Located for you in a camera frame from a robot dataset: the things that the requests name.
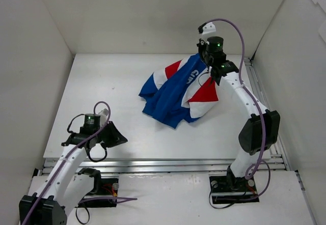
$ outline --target blue fabric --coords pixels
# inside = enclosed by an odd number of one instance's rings
[[[190,117],[189,108],[182,107],[181,102],[187,88],[197,78],[195,76],[188,81],[191,73],[198,70],[200,74],[205,68],[199,55],[195,54],[159,90],[154,83],[153,75],[151,75],[139,94],[146,99],[143,113],[173,128],[176,128],[182,119],[187,122],[197,120],[198,118]]]

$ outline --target robotic arm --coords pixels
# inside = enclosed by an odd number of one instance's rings
[[[276,142],[280,115],[277,111],[268,110],[253,94],[245,90],[243,82],[240,81],[239,69],[233,62],[227,60],[226,54],[223,53],[224,39],[211,36],[216,32],[213,23],[205,23],[198,30],[202,34],[197,44],[202,62],[209,68],[211,77],[217,85],[229,93],[247,118],[238,137],[241,148],[227,171],[230,185],[234,186],[237,180],[244,178],[247,169],[257,162],[260,151],[268,150]],[[263,150],[261,150],[263,129],[256,104],[261,109],[265,122],[266,138]]]
[[[108,122],[98,135],[79,146],[72,154],[69,153],[82,141],[96,133],[100,125],[106,123],[107,117],[109,117],[108,110],[101,111],[99,115],[85,114],[84,125],[79,133],[67,129],[71,134],[67,141],[62,143],[64,146],[62,155],[47,180],[32,196],[25,195],[19,203],[19,216],[22,224],[67,224],[67,216],[74,207],[78,206],[83,197],[87,193],[98,191],[102,185],[100,171],[83,168],[78,175],[75,175],[76,170],[87,156],[90,157],[90,151],[97,143],[104,148],[103,159],[105,159],[107,148],[123,144],[128,140],[121,135],[113,122]]]

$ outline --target metal frame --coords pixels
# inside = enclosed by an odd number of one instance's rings
[[[269,107],[265,94],[263,93],[254,67],[249,59],[245,59],[250,84],[255,96],[267,107]],[[285,151],[280,138],[270,148],[271,159],[266,159],[273,171],[289,170],[289,164],[285,158]],[[58,159],[46,158],[43,168],[43,175],[48,175],[55,166]],[[83,167],[95,167],[101,171],[102,175],[114,174],[154,174],[171,172],[214,172],[225,173],[227,167],[234,159],[211,159],[211,160],[113,160],[93,163],[84,161],[77,172]],[[265,165],[261,165],[260,170],[266,170]]]

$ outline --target cloth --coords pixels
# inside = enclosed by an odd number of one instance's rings
[[[217,84],[198,54],[155,71],[139,96],[146,100],[143,113],[176,128],[181,120],[194,122],[217,102]]]

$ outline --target white tabletop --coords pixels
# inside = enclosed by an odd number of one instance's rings
[[[44,176],[34,177],[29,194],[45,180]],[[255,181],[261,192],[267,172],[257,172]],[[120,176],[118,196],[138,200],[116,208],[91,208],[88,225],[313,224],[295,172],[272,172],[270,186],[259,203],[237,204],[223,210],[209,206],[209,187],[207,173]],[[78,216],[87,220],[84,209],[78,210]],[[70,213],[68,224],[79,224],[75,211]]]
[[[227,92],[218,90],[219,102],[205,116],[172,129],[142,113],[145,101],[138,94],[153,71],[166,67],[186,54],[77,54],[48,140],[45,158],[58,158],[67,125],[81,113],[92,113],[97,101],[106,101],[111,120],[129,140],[108,151],[108,159],[234,159],[238,135],[244,126],[237,105]],[[227,59],[239,66],[239,55]],[[250,85],[247,71],[242,77]],[[71,129],[78,131],[83,117]],[[100,146],[92,157],[102,157]],[[270,158],[268,151],[264,158]]]

